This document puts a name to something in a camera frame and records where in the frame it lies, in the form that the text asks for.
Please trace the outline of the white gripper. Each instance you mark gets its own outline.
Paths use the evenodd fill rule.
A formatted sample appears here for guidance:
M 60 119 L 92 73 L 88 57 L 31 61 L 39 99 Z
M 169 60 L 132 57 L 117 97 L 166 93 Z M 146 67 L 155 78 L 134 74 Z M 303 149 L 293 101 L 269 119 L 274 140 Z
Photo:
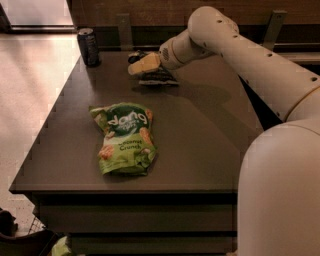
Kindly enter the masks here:
M 212 55 L 213 52 L 195 44 L 191 40 L 188 30 L 184 30 L 179 35 L 163 43 L 159 48 L 159 55 L 152 52 L 145 56 L 130 56 L 128 59 L 128 73 L 130 75 L 138 75 L 154 72 L 160 67 L 160 64 L 166 69 L 175 70 L 194 60 Z

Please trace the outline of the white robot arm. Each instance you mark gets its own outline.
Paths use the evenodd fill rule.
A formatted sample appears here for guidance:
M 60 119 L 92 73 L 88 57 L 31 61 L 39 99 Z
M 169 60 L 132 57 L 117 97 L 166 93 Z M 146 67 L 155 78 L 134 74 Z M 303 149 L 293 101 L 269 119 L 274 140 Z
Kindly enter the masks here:
M 241 36 L 209 6 L 128 71 L 177 69 L 210 54 L 221 56 L 281 121 L 253 141 L 241 165 L 237 256 L 320 256 L 320 77 Z

